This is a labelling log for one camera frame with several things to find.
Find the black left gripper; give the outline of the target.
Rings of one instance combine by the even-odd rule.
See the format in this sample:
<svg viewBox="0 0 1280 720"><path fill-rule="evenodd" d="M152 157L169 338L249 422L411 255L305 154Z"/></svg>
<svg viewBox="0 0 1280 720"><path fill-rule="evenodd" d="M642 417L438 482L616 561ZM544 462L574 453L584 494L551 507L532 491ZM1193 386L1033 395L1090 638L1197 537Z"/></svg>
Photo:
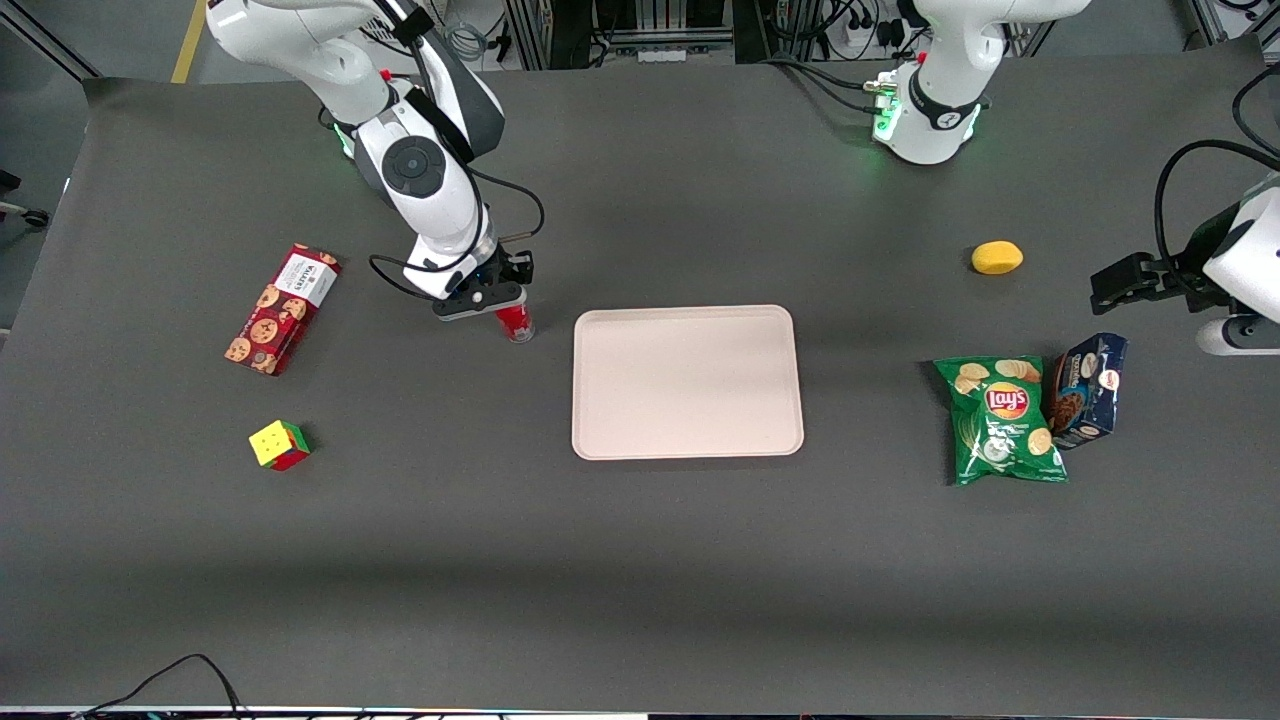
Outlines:
<svg viewBox="0 0 1280 720"><path fill-rule="evenodd" d="M1165 220L1155 219L1158 260L1149 252L1134 252L1091 277L1092 314L1135 302L1184 297L1187 304L1231 304L1231 295L1211 281L1206 263L1225 243L1235 214L1216 214L1202 222L1180 252L1170 252Z"/></svg>

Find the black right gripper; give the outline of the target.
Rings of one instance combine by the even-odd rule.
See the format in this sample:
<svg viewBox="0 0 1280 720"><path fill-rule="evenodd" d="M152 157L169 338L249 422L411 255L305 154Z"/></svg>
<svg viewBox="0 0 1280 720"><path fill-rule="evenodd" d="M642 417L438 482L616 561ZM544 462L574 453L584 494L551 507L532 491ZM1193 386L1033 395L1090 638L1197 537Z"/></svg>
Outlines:
<svg viewBox="0 0 1280 720"><path fill-rule="evenodd" d="M516 304L524 307L530 299L527 284L532 283L532 274L531 251L497 250L462 284L462 297L517 299Z"/></svg>

